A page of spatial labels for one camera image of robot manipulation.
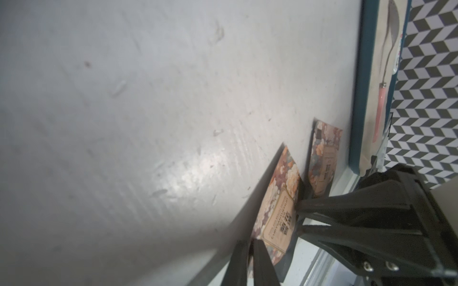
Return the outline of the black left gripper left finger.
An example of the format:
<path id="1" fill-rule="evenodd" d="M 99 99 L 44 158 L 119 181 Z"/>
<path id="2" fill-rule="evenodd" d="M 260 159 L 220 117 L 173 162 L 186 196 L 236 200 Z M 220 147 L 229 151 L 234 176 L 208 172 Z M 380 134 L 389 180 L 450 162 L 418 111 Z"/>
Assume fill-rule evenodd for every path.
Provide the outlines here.
<path id="1" fill-rule="evenodd" d="M 232 252 L 221 286 L 247 286 L 249 244 L 238 241 Z"/>

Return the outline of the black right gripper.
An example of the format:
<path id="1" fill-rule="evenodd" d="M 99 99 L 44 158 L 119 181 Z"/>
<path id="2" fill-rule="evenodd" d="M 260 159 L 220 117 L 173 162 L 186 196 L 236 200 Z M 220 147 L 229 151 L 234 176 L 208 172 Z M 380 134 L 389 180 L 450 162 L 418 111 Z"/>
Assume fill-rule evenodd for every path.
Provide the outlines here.
<path id="1" fill-rule="evenodd" d="M 305 225 L 299 237 L 355 272 L 378 272 L 376 286 L 458 283 L 458 237 L 414 167 L 397 164 L 364 177 L 356 189 L 300 201 L 296 211 L 319 222 L 359 222 L 364 228 Z"/>

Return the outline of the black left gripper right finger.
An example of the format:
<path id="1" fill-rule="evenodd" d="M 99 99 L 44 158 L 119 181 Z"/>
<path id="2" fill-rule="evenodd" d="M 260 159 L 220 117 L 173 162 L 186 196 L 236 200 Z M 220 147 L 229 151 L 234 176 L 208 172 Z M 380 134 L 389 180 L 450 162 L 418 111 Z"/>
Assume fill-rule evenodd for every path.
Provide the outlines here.
<path id="1" fill-rule="evenodd" d="M 252 257 L 254 263 L 254 286 L 280 286 L 267 248 L 262 240 L 254 239 L 252 241 Z"/>

